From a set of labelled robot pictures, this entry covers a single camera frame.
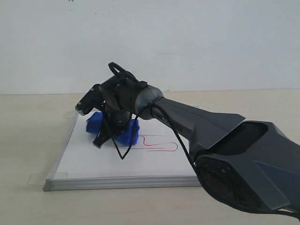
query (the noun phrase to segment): blue sponge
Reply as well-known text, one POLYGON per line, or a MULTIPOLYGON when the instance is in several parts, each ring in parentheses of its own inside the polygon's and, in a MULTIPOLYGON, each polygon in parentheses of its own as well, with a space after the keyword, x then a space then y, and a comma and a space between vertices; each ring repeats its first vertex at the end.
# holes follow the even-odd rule
MULTIPOLYGON (((93 115, 87 119, 86 132, 91 134, 98 134, 100 131, 100 127, 102 125, 103 115, 101 112, 95 112, 93 115)), ((117 137, 114 139, 125 146, 129 146, 132 142, 132 145, 137 143, 139 137, 139 121, 131 120, 129 126, 117 137)))

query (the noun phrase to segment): wooden table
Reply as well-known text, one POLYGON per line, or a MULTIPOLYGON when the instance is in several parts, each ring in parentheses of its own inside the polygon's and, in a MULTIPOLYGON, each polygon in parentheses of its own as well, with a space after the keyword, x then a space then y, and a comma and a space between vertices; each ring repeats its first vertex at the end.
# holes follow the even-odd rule
MULTIPOLYGON (((82 96, 0 96, 1 225, 299 224, 285 216, 233 210, 201 187, 43 192, 44 179, 82 96)), ((272 121, 300 143, 300 90, 169 92, 165 96, 205 110, 272 121)))

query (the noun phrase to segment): white wall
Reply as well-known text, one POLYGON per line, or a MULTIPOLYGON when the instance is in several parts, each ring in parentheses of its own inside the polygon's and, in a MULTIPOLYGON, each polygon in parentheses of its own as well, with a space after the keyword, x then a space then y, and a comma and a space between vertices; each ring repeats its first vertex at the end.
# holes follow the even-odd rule
POLYGON ((0 94, 300 88, 299 0, 0 0, 0 94))

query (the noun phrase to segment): whiteboard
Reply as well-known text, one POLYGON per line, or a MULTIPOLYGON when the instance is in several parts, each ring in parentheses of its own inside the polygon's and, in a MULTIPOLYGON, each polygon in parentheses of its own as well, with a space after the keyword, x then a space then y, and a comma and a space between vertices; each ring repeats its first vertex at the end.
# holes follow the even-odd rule
POLYGON ((162 91, 300 88, 298 0, 0 5, 0 94, 85 93, 111 61, 162 91))
MULTIPOLYGON (((112 141, 100 149, 93 145, 95 135, 86 132, 86 116, 79 116, 67 147, 54 173, 55 179, 111 177, 192 176, 195 172, 173 131, 158 120, 139 120, 136 145, 121 160, 112 141)), ((188 149, 187 139, 181 137, 188 149)), ((127 147, 118 144, 121 153, 127 147)))

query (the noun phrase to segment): robotic arm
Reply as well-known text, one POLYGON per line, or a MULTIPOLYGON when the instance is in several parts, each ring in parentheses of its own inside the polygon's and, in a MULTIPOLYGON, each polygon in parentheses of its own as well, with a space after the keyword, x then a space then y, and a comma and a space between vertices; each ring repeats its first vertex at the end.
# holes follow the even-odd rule
POLYGON ((107 126, 101 127, 95 146, 119 135, 132 114, 157 119, 174 131, 215 200, 243 212, 300 218, 300 146, 273 123, 169 100, 116 63, 109 68, 114 75, 94 85, 75 107, 81 115, 93 108, 103 112, 107 126), (189 151, 179 135, 189 140, 189 151))

